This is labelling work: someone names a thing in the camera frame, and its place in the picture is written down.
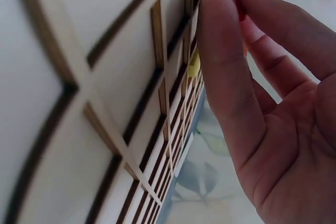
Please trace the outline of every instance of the dark groove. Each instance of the dark groove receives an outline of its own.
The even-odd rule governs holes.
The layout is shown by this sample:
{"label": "dark groove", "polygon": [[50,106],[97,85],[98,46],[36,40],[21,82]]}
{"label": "dark groove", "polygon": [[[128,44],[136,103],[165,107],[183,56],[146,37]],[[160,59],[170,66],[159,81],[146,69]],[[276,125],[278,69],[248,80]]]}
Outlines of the dark groove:
{"label": "dark groove", "polygon": [[180,67],[180,70],[178,72],[177,78],[173,84],[172,90],[169,92],[169,105],[172,105],[174,98],[176,96],[176,93],[178,91],[178,88],[180,87],[180,84],[182,82],[183,76],[185,74],[187,65],[186,64],[182,64],[182,66]]}
{"label": "dark groove", "polygon": [[122,158],[120,156],[114,156],[110,162],[110,165],[105,172],[102,183],[100,184],[99,190],[96,194],[96,197],[92,203],[89,214],[86,218],[85,224],[95,223],[100,209],[105,201],[108,190],[112,184],[113,178],[118,170],[118,167],[121,163]]}
{"label": "dark groove", "polygon": [[173,155],[175,154],[176,148],[177,148],[177,143],[180,141],[181,138],[181,128],[182,128],[183,121],[180,122],[180,124],[177,127],[173,142],[172,142],[172,152]]}
{"label": "dark groove", "polygon": [[164,176],[163,183],[162,183],[162,186],[161,186],[161,188],[160,188],[160,192],[159,192],[159,194],[158,194],[158,197],[159,197],[159,198],[161,198],[161,195],[162,195],[162,193],[163,193],[163,189],[165,188],[166,183],[167,183],[167,181],[168,181],[167,179],[168,179],[169,174],[170,174],[170,169],[168,168],[168,169],[167,169],[167,173],[166,173],[166,175]]}
{"label": "dark groove", "polygon": [[128,209],[131,205],[131,202],[132,202],[133,196],[135,194],[135,191],[137,190],[136,188],[138,187],[138,184],[139,184],[138,180],[133,181],[131,189],[129,190],[129,192],[127,194],[127,197],[126,197],[126,200],[124,202],[124,205],[122,206],[122,209],[120,211],[118,220],[116,221],[116,224],[122,224],[123,223],[123,221],[125,219],[125,216],[127,214],[127,211],[128,211]]}
{"label": "dark groove", "polygon": [[178,45],[178,43],[182,39],[183,34],[186,31],[186,28],[187,28],[187,26],[190,22],[191,22],[191,18],[184,15],[180,24],[178,25],[178,28],[177,28],[176,32],[173,35],[173,38],[171,39],[171,41],[169,41],[169,43],[167,45],[167,58],[168,58],[168,60],[170,59],[170,57],[172,56],[176,46]]}
{"label": "dark groove", "polygon": [[168,185],[169,185],[169,181],[170,181],[170,179],[171,179],[171,176],[169,175],[168,180],[167,180],[167,184],[165,185],[164,190],[163,190],[163,193],[162,193],[162,195],[161,195],[161,197],[160,197],[160,200],[161,200],[161,201],[163,201],[163,198],[164,198],[164,196],[165,196],[165,194],[166,194],[166,192],[167,192],[167,189],[168,189]]}
{"label": "dark groove", "polygon": [[143,219],[142,219],[141,224],[145,224],[145,221],[146,221],[146,219],[147,219],[149,210],[151,210],[151,206],[152,206],[152,204],[153,204],[153,201],[154,201],[154,199],[151,198],[150,201],[149,201],[149,204],[148,204],[148,206],[147,206],[146,212],[145,212],[145,214],[144,214],[144,216],[143,216]]}
{"label": "dark groove", "polygon": [[154,192],[157,194],[158,193],[158,189],[159,189],[159,186],[160,186],[160,183],[161,183],[161,180],[162,180],[162,177],[163,177],[163,174],[164,174],[164,171],[166,170],[166,167],[168,165],[168,161],[169,161],[169,158],[166,159],[166,161],[164,162],[163,164],[163,167],[162,167],[162,171],[160,173],[160,176],[159,176],[159,179],[155,185],[155,189],[154,189]]}
{"label": "dark groove", "polygon": [[137,221],[139,219],[140,213],[141,213],[142,208],[143,208],[143,204],[145,204],[147,195],[148,195],[147,192],[144,192],[144,194],[142,195],[142,198],[141,198],[140,203],[139,203],[139,207],[137,208],[137,211],[135,212],[132,224],[137,224]]}
{"label": "dark groove", "polygon": [[191,46],[190,46],[190,56],[192,56],[192,53],[195,51],[195,47],[196,47],[196,36],[193,38],[193,41],[191,42]]}
{"label": "dark groove", "polygon": [[182,108],[182,105],[183,105],[183,102],[184,102],[184,98],[181,98],[178,106],[177,106],[177,110],[175,112],[175,115],[173,117],[173,120],[171,122],[171,125],[170,125],[170,131],[172,132],[174,127],[175,127],[175,124],[176,124],[176,121],[177,121],[177,118],[178,116],[180,115],[180,111],[181,111],[181,108]]}
{"label": "dark groove", "polygon": [[134,11],[140,6],[143,1],[144,0],[133,0],[94,45],[94,47],[87,56],[87,60],[91,68],[95,66],[95,64],[98,62],[99,58],[106,50],[113,38],[116,36],[120,28],[132,16]]}
{"label": "dark groove", "polygon": [[153,219],[152,223],[155,223],[154,221],[155,221],[156,217],[158,216],[159,210],[160,210],[160,206],[158,206],[157,209],[156,209],[156,211],[155,211],[155,215],[154,215],[154,219]]}
{"label": "dark groove", "polygon": [[123,135],[123,138],[124,138],[127,145],[131,141],[133,133],[138,126],[138,123],[141,119],[141,116],[142,116],[143,112],[145,111],[146,105],[148,104],[150,98],[152,97],[152,94],[155,90],[155,87],[156,87],[158,81],[161,78],[162,73],[163,73],[162,69],[156,69],[154,71],[154,74],[152,75],[152,78],[151,78],[149,84],[147,85],[140,101],[138,102],[138,105],[135,108],[135,111],[134,111],[134,113],[131,117],[131,120],[128,123],[128,125],[126,127],[126,130],[124,132],[124,135]]}
{"label": "dark groove", "polygon": [[35,171],[40,164],[43,153],[48,147],[50,139],[54,134],[58,123],[75,97],[77,90],[78,88],[76,86],[70,84],[66,84],[64,86],[63,93],[59,97],[54,108],[49,114],[48,119],[43,125],[37,140],[28,154],[26,163],[24,164],[14,187],[15,189],[7,208],[7,214],[4,222],[5,224],[14,224],[17,222],[25,197],[28,193],[30,183],[34,178]]}
{"label": "dark groove", "polygon": [[154,217],[154,214],[155,214],[155,212],[156,212],[157,207],[158,207],[158,204],[155,203],[155,204],[154,204],[154,207],[153,207],[153,211],[151,212],[151,215],[150,215],[150,217],[149,217],[149,219],[148,219],[148,223],[152,223],[152,220],[153,220],[153,217]]}
{"label": "dark groove", "polygon": [[193,10],[194,11],[196,11],[199,2],[200,0],[193,0]]}
{"label": "dark groove", "polygon": [[151,177],[150,177],[150,179],[149,179],[149,181],[148,181],[148,183],[149,183],[151,186],[152,186],[153,181],[154,181],[154,178],[155,178],[155,176],[156,176],[156,172],[157,172],[158,169],[159,169],[159,166],[160,166],[160,163],[161,163],[161,160],[162,160],[162,157],[163,157],[163,155],[164,155],[164,152],[165,152],[165,150],[166,150],[167,145],[168,145],[168,142],[167,142],[167,141],[163,142],[163,145],[162,145],[161,151],[160,151],[160,153],[159,153],[157,162],[155,163],[155,166],[154,166],[154,168],[153,168]]}
{"label": "dark groove", "polygon": [[162,128],[163,128],[163,125],[164,125],[164,123],[166,121],[166,118],[167,118],[167,116],[161,115],[159,117],[157,123],[156,123],[156,127],[155,127],[155,129],[153,131],[153,134],[151,136],[151,139],[150,139],[150,141],[148,143],[148,146],[146,148],[145,154],[143,155],[141,163],[140,163],[140,166],[139,166],[139,168],[140,168],[140,170],[142,172],[145,171],[146,165],[147,165],[147,163],[149,161],[149,158],[150,158],[150,156],[152,154],[152,151],[153,151],[154,146],[155,146],[155,144],[157,142],[157,139],[159,138],[159,135],[160,135],[160,133],[162,131]]}

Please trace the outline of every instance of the wood cutout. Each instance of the wood cutout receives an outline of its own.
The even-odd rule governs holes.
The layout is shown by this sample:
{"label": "wood cutout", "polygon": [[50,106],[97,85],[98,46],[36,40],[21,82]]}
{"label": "wood cutout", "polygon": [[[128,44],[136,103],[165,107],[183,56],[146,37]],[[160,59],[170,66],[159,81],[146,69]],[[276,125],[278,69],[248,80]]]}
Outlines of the wood cutout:
{"label": "wood cutout", "polygon": [[199,0],[23,2],[64,88],[4,223],[156,223],[203,88]]}

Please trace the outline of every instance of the wooden frame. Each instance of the wooden frame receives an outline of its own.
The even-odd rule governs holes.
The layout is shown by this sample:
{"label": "wooden frame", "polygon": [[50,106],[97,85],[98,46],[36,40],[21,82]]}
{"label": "wooden frame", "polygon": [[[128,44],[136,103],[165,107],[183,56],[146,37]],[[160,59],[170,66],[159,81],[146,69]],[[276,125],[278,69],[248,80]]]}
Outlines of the wooden frame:
{"label": "wooden frame", "polygon": [[[34,184],[36,171],[39,170],[39,166],[44,161],[43,155],[46,149],[51,142],[57,141],[58,133],[68,127],[80,113],[85,114],[87,120],[113,154],[106,174],[97,189],[97,195],[92,201],[85,223],[97,223],[108,191],[115,189],[115,177],[121,170],[126,170],[134,181],[127,192],[126,200],[120,202],[123,206],[116,223],[124,223],[133,196],[139,188],[144,190],[144,194],[134,215],[133,223],[156,222],[175,167],[180,159],[183,144],[203,88],[201,73],[194,79],[187,77],[188,64],[196,48],[196,40],[191,41],[191,20],[195,15],[198,2],[199,0],[184,0],[183,18],[173,38],[166,41],[166,17],[162,11],[161,0],[133,0],[120,13],[120,16],[106,28],[106,32],[85,56],[63,0],[24,0],[30,19],[48,53],[49,60],[64,83],[64,92],[53,111],[51,111],[50,117],[45,122],[44,128],[23,167],[8,207],[5,223],[21,223],[20,216],[25,205],[28,204],[29,190]],[[126,129],[121,132],[107,106],[106,100],[101,96],[97,87],[99,65],[106,57],[103,52],[111,45],[115,36],[125,26],[134,23],[138,16],[146,12],[150,12],[151,15],[155,70],[138,100]],[[180,43],[183,44],[182,64],[173,87],[168,90],[166,77],[170,73],[167,70],[167,64],[173,51]],[[175,114],[171,118],[170,107],[178,89],[181,89],[181,99],[178,102]],[[141,162],[138,163],[130,151],[130,144],[139,123],[143,120],[143,113],[148,108],[154,95],[159,97],[160,116],[150,139],[148,139]],[[175,125],[177,131],[172,136]],[[164,143],[151,176],[147,179],[144,176],[144,171],[161,133],[164,136]],[[143,209],[148,197],[150,197],[149,204],[146,209]],[[140,219],[142,211],[145,211],[145,213]]]}

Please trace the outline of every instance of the skin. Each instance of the skin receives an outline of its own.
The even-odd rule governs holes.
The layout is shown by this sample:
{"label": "skin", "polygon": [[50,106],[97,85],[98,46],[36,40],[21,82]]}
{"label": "skin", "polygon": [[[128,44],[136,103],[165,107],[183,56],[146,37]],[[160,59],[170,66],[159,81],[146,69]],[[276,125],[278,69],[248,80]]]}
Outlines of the skin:
{"label": "skin", "polygon": [[[234,0],[201,0],[197,40],[241,186],[266,224],[336,223],[336,34],[281,0],[240,1],[242,23]],[[252,78],[243,40],[280,104]]]}

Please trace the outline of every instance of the yellow piece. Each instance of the yellow piece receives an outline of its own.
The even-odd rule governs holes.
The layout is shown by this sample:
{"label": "yellow piece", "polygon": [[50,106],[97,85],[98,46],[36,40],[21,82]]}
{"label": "yellow piece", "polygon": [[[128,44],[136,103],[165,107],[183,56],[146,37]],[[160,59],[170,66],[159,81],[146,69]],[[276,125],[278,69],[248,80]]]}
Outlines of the yellow piece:
{"label": "yellow piece", "polygon": [[200,61],[200,57],[199,57],[199,53],[198,50],[196,49],[195,54],[193,59],[190,62],[190,65],[188,67],[188,76],[191,78],[195,78],[198,75],[198,72],[201,69],[201,61]]}

